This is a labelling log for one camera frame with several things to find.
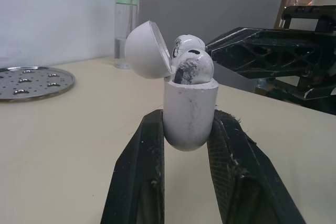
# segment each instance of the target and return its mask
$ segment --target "clear water bottle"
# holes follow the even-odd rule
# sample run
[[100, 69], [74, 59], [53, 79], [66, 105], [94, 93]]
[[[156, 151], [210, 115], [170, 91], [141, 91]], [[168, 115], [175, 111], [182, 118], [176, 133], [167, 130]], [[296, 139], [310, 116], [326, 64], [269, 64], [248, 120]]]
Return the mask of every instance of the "clear water bottle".
[[115, 0], [115, 39], [114, 39], [114, 66], [129, 69], [125, 59], [125, 43], [128, 35], [136, 28], [138, 22], [139, 0]]

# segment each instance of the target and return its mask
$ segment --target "gray wall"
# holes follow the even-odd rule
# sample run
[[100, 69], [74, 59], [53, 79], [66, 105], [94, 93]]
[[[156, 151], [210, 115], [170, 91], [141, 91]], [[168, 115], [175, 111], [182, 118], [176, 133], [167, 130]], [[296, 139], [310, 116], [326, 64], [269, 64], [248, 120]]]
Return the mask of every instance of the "gray wall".
[[236, 27], [273, 28], [281, 0], [140, 0], [139, 22], [158, 24], [171, 51], [192, 34], [205, 43]]

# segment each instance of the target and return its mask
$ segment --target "white wall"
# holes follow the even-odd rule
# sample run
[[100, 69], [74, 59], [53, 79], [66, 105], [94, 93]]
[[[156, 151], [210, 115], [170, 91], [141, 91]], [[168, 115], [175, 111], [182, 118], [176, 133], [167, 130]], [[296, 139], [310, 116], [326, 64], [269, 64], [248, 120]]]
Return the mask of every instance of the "white wall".
[[114, 0], [0, 0], [0, 67], [114, 52]]

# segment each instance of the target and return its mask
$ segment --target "airpods case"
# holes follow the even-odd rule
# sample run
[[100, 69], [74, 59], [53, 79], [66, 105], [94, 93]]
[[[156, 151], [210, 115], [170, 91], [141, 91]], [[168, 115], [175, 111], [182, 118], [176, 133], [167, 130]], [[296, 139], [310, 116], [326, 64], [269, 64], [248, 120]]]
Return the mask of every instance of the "airpods case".
[[148, 21], [129, 35], [125, 57], [131, 68], [149, 79], [164, 78], [163, 126], [166, 140], [176, 149], [193, 151], [206, 143], [214, 118], [218, 83], [173, 82], [175, 68], [154, 22]]

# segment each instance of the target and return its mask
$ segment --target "perforated metal plate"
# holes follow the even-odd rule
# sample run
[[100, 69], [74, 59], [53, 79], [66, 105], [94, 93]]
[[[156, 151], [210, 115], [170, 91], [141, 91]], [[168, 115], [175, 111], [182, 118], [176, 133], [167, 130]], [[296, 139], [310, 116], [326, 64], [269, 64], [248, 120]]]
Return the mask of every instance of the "perforated metal plate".
[[0, 101], [27, 101], [55, 96], [75, 83], [71, 73], [47, 67], [0, 69]]

